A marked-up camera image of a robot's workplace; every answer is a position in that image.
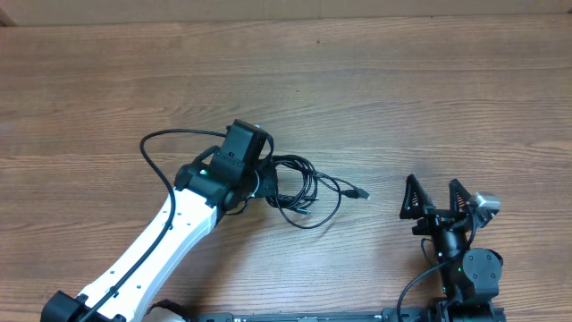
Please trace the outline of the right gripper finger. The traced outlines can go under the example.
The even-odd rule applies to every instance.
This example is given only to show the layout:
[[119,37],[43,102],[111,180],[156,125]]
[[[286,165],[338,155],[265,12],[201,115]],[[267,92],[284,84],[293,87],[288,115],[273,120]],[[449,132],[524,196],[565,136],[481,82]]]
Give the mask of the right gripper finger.
[[460,213],[466,212],[471,194],[464,188],[458,179],[449,182],[450,210]]
[[400,219],[420,219],[434,210],[434,204],[414,174],[406,179]]

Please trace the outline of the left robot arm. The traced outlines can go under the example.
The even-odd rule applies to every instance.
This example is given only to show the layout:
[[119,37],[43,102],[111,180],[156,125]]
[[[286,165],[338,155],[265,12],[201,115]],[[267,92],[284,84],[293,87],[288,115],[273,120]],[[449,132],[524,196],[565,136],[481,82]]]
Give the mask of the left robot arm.
[[183,165],[173,181],[163,178],[168,196],[155,218],[131,246],[78,295],[55,293],[41,311],[43,321],[188,321],[182,307],[154,298],[189,251],[224,215],[267,190],[261,154],[272,136],[235,120],[212,146]]

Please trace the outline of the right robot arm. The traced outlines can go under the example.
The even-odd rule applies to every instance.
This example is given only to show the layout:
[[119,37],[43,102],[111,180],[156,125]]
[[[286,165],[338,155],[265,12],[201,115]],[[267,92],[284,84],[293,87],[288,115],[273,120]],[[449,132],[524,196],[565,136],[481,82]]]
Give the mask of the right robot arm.
[[[500,212],[500,200],[485,192],[469,192],[453,179],[449,182],[450,207],[438,209],[413,174],[406,179],[400,218],[415,220],[414,235],[433,245],[435,263],[410,281],[401,292],[398,321],[504,321],[502,309],[492,299],[499,295],[503,258],[490,249],[472,246],[476,232]],[[439,273],[444,296],[421,309],[402,307],[408,291],[433,273]]]

